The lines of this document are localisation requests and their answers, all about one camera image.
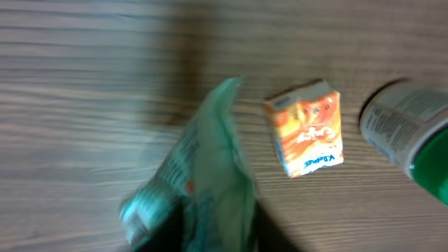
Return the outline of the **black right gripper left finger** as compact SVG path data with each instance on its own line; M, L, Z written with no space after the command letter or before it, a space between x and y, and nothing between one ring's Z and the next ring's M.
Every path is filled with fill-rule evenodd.
M135 252L182 252L183 244L183 203L179 201L175 204L174 209L162 222L143 241L142 245L138 245L133 249Z

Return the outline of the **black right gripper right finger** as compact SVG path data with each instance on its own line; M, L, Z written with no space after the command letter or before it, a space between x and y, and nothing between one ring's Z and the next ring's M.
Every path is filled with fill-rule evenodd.
M287 238L261 202L256 204L255 237L258 252L305 252Z

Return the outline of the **teal tissue pack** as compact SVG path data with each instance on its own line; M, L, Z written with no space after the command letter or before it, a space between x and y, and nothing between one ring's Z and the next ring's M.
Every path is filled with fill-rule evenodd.
M133 251L142 251L179 211L181 251L252 251L255 181L231 107L242 80L210 91L154 176L121 205Z

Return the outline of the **orange tissue pack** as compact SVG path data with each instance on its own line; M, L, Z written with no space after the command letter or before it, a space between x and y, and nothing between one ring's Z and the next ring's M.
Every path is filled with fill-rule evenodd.
M340 93L318 79L264 102L277 157L297 178L344 162Z

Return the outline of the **green lid jar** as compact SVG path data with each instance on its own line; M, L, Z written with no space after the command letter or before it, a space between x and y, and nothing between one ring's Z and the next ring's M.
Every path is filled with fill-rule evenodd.
M447 91L407 79L375 91L359 116L360 133L389 162L447 203Z

